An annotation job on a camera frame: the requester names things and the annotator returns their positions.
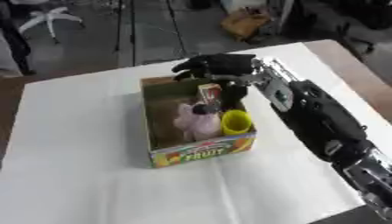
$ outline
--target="white paper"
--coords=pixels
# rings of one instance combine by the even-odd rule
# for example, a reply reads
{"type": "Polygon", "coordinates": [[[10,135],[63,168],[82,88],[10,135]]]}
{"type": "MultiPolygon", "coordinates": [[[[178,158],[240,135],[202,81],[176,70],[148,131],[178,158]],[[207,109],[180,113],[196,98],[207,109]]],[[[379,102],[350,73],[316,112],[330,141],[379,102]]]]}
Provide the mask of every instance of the white paper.
{"type": "MultiPolygon", "coordinates": [[[[278,57],[316,82],[392,156],[389,124],[305,46],[245,53],[278,57]]],[[[0,175],[2,223],[303,224],[363,204],[253,88],[244,99],[258,129],[252,151],[148,168],[139,80],[171,75],[178,63],[27,85],[0,175]]]]}

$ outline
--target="chair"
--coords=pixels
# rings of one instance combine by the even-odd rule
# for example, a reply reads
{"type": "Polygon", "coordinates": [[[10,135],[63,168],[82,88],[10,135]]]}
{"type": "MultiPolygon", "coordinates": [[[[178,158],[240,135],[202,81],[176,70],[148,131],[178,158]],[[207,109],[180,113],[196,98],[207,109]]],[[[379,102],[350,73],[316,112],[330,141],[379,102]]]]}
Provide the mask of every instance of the chair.
{"type": "Polygon", "coordinates": [[[69,21],[78,22],[82,27],[84,27],[83,20],[80,17],[70,15],[68,8],[66,6],[54,8],[51,10],[46,10],[42,7],[43,4],[47,3],[49,0],[10,0],[13,4],[24,4],[24,5],[38,5],[41,10],[34,10],[30,14],[32,19],[22,24],[19,27],[19,32],[24,33],[26,30],[39,25],[41,23],[46,23],[47,29],[54,43],[58,44],[59,41],[56,38],[56,33],[54,31],[53,22],[56,19],[65,19],[69,21]]]}
{"type": "Polygon", "coordinates": [[[317,21],[321,21],[326,26],[332,26],[332,29],[327,32],[320,32],[320,29],[313,28],[314,33],[322,33],[323,39],[335,39],[341,43],[353,56],[358,60],[363,61],[363,56],[370,54],[375,49],[375,44],[358,37],[353,37],[351,28],[353,25],[363,27],[361,21],[347,15],[340,10],[339,0],[304,0],[305,8],[311,12],[317,21]],[[356,48],[356,43],[362,44],[366,47],[364,52],[356,48]]]}

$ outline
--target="small box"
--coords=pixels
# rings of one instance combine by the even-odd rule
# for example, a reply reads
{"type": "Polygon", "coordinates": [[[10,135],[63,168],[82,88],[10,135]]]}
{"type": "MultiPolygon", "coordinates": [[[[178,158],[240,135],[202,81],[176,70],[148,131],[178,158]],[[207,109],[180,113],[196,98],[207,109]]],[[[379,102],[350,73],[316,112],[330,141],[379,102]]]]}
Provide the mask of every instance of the small box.
{"type": "MultiPolygon", "coordinates": [[[[182,164],[240,151],[247,151],[255,137],[255,127],[238,136],[220,136],[206,141],[186,142],[183,132],[173,125],[180,103],[194,104],[199,86],[208,80],[173,81],[172,77],[141,80],[149,156],[153,167],[182,164]]],[[[239,103],[238,109],[245,110],[239,103]]]]}

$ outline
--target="fruit box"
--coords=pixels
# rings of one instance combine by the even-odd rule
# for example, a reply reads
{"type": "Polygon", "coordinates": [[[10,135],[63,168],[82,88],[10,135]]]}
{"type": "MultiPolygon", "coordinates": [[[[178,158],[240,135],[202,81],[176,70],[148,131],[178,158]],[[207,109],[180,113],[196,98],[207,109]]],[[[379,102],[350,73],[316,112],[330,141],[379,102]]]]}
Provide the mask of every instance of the fruit box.
{"type": "MultiPolygon", "coordinates": [[[[208,80],[176,82],[172,77],[141,80],[144,114],[149,141],[149,156],[153,167],[182,164],[251,148],[256,129],[237,136],[219,136],[200,142],[186,142],[183,132],[173,125],[180,103],[194,104],[198,100],[198,86],[208,80]]],[[[245,110],[239,103],[238,109],[245,110]]]]}

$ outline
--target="gray floor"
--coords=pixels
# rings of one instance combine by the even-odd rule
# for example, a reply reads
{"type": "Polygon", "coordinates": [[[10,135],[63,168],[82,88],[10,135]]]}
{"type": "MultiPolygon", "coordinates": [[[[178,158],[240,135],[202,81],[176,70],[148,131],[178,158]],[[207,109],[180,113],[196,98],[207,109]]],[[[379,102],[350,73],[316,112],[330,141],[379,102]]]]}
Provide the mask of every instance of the gray floor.
{"type": "MultiPolygon", "coordinates": [[[[86,29],[81,29],[75,23],[56,22],[55,30],[61,44],[53,43],[44,25],[35,27],[25,34],[29,37],[33,50],[31,66],[38,75],[60,77],[131,66],[132,45],[128,8],[123,11],[121,49],[114,52],[116,15],[108,13],[108,10],[100,6],[104,0],[95,4],[85,2],[84,6],[73,7],[72,13],[84,18],[86,29]]],[[[284,38],[266,39],[260,45],[236,42],[220,28],[220,21],[225,17],[220,7],[193,12],[188,11],[180,3],[182,1],[175,2],[178,3],[173,7],[177,9],[178,27],[183,34],[188,56],[198,53],[224,53],[288,42],[284,38]]],[[[179,42],[173,31],[172,21],[162,0],[136,0],[136,63],[141,65],[178,58],[181,54],[179,42]]],[[[366,57],[365,62],[392,85],[392,29],[371,32],[356,26],[353,34],[369,37],[378,43],[375,52],[366,57]]],[[[361,207],[316,223],[382,222],[373,212],[361,207]]]]}

